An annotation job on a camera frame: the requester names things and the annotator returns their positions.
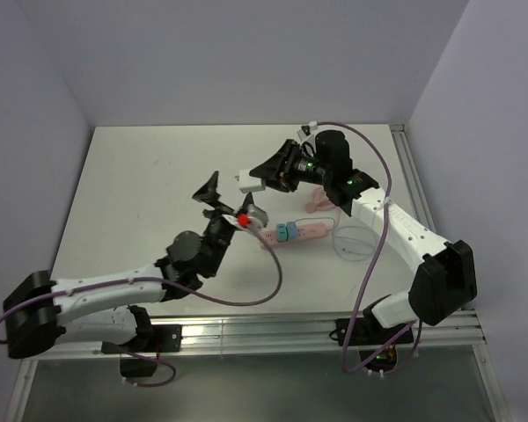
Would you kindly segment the light blue charger plug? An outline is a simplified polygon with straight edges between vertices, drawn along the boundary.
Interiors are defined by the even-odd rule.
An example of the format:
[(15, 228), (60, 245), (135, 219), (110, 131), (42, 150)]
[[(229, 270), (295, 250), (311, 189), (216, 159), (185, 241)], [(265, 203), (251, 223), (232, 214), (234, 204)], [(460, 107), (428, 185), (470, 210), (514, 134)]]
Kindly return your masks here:
[(286, 227), (286, 236), (287, 236), (286, 239), (288, 241), (296, 239), (297, 234), (298, 234), (297, 224), (295, 222), (287, 222), (285, 224), (285, 227)]

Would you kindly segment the teal plug adapter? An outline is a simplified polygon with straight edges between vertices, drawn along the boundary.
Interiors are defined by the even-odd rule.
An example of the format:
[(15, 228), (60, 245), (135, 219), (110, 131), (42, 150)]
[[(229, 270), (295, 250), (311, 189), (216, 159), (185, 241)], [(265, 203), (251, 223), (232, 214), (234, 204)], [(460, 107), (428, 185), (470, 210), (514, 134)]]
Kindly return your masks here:
[(275, 226), (275, 235), (276, 241), (278, 243), (283, 243), (289, 240), (289, 233), (287, 226), (284, 223), (277, 224)]

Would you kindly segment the pink power strip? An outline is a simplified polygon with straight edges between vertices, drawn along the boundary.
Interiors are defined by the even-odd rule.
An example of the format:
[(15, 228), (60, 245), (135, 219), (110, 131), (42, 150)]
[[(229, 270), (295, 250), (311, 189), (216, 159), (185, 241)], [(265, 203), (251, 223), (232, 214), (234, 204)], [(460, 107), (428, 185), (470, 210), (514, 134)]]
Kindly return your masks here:
[(315, 222), (308, 224), (299, 224), (298, 222), (296, 222), (296, 224), (298, 227), (297, 238), (291, 241), (278, 243), (276, 241), (275, 227), (270, 230), (262, 231), (261, 235), (263, 236), (267, 244), (275, 248), (288, 244), (296, 244), (322, 239), (330, 234), (330, 230), (326, 227), (323, 222)]

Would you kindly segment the white plug adapter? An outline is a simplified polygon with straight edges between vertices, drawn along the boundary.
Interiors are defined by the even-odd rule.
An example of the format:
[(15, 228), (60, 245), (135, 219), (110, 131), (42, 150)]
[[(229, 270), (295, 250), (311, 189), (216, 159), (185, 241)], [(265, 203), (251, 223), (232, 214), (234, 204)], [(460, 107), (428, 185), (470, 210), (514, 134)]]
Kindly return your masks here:
[(240, 171), (235, 179), (238, 182), (238, 189), (243, 194), (259, 193), (266, 189), (265, 181), (251, 176), (248, 169)]

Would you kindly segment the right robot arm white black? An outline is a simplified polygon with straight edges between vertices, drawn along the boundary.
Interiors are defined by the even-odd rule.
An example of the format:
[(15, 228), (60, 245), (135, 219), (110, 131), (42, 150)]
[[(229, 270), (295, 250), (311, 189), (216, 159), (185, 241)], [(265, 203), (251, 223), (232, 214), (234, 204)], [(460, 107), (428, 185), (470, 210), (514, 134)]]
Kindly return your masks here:
[(238, 175), (242, 193), (267, 188), (292, 193), (299, 184), (321, 186), (346, 215), (372, 229), (379, 245), (389, 244), (406, 262), (414, 278), (404, 292), (388, 295), (363, 312), (363, 332), (380, 343), (394, 326), (420, 321), (435, 326), (477, 295), (472, 248), (431, 231), (390, 197), (367, 172), (357, 169), (346, 138), (357, 129), (335, 122), (303, 125), (296, 140), (287, 140), (264, 163)]

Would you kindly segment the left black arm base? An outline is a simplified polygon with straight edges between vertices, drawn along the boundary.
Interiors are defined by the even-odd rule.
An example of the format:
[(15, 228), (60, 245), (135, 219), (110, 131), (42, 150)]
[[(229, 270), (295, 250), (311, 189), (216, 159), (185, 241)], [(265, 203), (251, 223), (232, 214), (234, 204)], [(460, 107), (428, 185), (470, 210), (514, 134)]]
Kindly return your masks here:
[(181, 333), (179, 324), (153, 325), (122, 345), (103, 342), (100, 352), (120, 356), (119, 369), (124, 382), (141, 388), (162, 387), (177, 376), (177, 369), (163, 354), (180, 350)]

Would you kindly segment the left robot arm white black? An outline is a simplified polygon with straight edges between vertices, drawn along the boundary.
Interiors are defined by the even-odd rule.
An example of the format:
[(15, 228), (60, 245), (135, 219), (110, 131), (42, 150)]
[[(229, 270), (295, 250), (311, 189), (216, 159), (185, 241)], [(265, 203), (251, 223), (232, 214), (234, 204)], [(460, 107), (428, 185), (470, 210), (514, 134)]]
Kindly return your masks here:
[(220, 201), (218, 176), (214, 172), (193, 195), (207, 205), (203, 233), (179, 233), (154, 263), (89, 279), (53, 279), (46, 271), (27, 276), (3, 302), (9, 358), (27, 359), (63, 343), (100, 342), (134, 353), (150, 347), (156, 332), (144, 304), (197, 294), (203, 280), (216, 276), (236, 232), (268, 224), (253, 200), (263, 183), (238, 176), (245, 198), (234, 209)]

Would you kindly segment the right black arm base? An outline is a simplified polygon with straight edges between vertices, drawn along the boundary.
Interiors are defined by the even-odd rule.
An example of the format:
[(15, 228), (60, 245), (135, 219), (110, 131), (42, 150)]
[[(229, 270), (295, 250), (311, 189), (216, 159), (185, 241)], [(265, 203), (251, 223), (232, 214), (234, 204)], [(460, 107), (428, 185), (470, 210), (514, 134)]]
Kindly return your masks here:
[[(329, 338), (332, 341), (337, 342), (338, 346), (343, 346), (343, 341), (348, 330), (349, 319), (338, 318), (334, 321), (334, 324), (335, 328), (329, 333)], [(406, 326), (406, 324), (398, 324), (392, 328), (383, 328), (373, 316), (371, 310), (366, 309), (363, 312), (363, 315), (356, 319), (348, 345), (381, 346)], [(399, 338), (386, 347), (384, 351), (368, 363), (365, 368), (368, 371), (380, 375), (394, 370), (399, 361), (397, 346), (412, 344), (414, 347), (417, 347), (418, 343), (419, 341), (414, 337), (413, 329), (408, 327)]]

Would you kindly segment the aluminium right side rail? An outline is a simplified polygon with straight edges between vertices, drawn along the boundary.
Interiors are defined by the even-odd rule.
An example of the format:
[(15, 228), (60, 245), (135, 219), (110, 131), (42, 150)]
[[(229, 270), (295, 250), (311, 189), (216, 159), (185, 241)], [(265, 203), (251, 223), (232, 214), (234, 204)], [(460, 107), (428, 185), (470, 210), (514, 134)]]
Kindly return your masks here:
[[(402, 125), (391, 125), (390, 130), (405, 171), (407, 189), (417, 220), (425, 228), (434, 231), (435, 224), (414, 165), (405, 129)], [(476, 296), (473, 250), (466, 242), (458, 240), (452, 243), (444, 240), (444, 245), (435, 252), (421, 252), (421, 263), (415, 271), (409, 298), (413, 309), (420, 313), (423, 323), (431, 326), (439, 324)]]

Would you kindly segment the aluminium rail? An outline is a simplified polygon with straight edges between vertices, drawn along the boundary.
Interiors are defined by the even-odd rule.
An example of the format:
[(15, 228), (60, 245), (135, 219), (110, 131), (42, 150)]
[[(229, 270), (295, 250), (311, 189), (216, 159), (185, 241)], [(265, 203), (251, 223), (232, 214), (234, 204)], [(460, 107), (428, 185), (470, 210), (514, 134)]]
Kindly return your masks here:
[[(402, 125), (391, 125), (390, 130), (405, 171), (407, 189), (417, 220), (425, 228), (434, 231), (435, 224), (414, 165), (405, 129)], [(466, 242), (458, 240), (452, 243), (444, 240), (444, 245), (435, 252), (421, 252), (421, 263), (415, 271), (409, 298), (413, 309), (420, 313), (423, 323), (431, 326), (439, 324), (476, 296), (473, 250)]]
[[(338, 351), (329, 338), (335, 320), (349, 313), (290, 313), (205, 317), (161, 317), (156, 327), (179, 325), (177, 356)], [(424, 325), (420, 347), (479, 346), (486, 343), (473, 310), (461, 310), (432, 327)]]

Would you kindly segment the aluminium front rail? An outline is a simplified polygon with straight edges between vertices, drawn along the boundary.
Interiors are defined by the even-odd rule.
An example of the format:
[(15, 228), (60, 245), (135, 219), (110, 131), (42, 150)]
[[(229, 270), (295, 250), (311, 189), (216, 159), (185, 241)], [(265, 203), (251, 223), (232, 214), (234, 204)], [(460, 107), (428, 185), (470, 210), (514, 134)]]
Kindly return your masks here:
[[(290, 313), (205, 317), (161, 317), (156, 327), (179, 325), (177, 356), (338, 351), (329, 338), (335, 320), (349, 313)], [(486, 343), (473, 310), (461, 310), (432, 327), (424, 325), (420, 347), (479, 346)]]

